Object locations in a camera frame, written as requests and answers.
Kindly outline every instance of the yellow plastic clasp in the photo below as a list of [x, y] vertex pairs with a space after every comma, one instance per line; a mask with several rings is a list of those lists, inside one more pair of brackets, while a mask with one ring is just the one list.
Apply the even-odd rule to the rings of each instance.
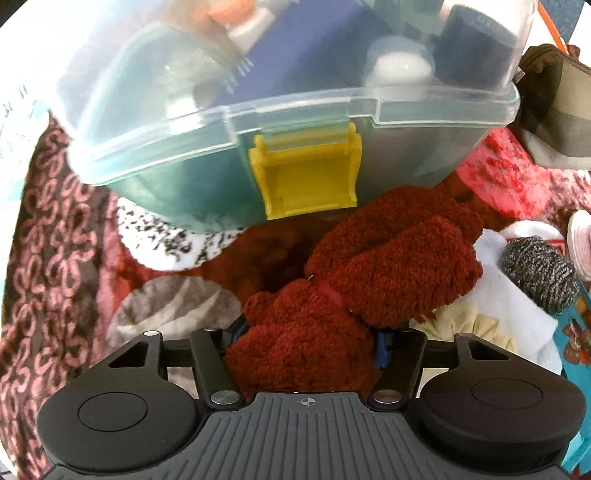
[[346, 132], [321, 127], [270, 142], [257, 135], [254, 145], [248, 157], [267, 219], [357, 206], [362, 142], [353, 122]]

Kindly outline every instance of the red plush toy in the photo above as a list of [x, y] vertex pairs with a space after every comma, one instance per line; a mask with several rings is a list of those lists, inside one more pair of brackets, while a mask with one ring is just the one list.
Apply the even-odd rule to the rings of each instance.
[[253, 295], [250, 325], [226, 353], [240, 389], [351, 391], [372, 371], [370, 327], [396, 328], [468, 293], [482, 275], [475, 213], [406, 186], [359, 208], [306, 264], [308, 280]]

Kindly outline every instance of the pink circle pattern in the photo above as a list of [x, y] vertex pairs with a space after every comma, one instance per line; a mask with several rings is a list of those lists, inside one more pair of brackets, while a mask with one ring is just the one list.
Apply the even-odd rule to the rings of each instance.
[[20, 480], [50, 469], [37, 436], [46, 399], [90, 367], [109, 190], [80, 183], [52, 120], [29, 168], [0, 340], [0, 441]]

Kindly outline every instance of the silver screw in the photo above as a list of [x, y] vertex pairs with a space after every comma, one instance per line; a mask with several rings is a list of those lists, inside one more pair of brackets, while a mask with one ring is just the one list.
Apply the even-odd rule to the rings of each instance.
[[232, 405], [240, 400], [240, 394], [234, 390], [220, 390], [212, 394], [211, 399], [217, 405]]
[[396, 390], [378, 390], [374, 392], [374, 400], [383, 405], [394, 405], [402, 400], [402, 394]]

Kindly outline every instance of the yellow latch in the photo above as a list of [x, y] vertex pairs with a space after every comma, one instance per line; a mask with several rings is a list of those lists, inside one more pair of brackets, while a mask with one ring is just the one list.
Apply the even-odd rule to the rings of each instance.
[[362, 143], [354, 123], [338, 141], [318, 138], [314, 145], [268, 151], [257, 135], [254, 144], [248, 157], [267, 219], [357, 206]]

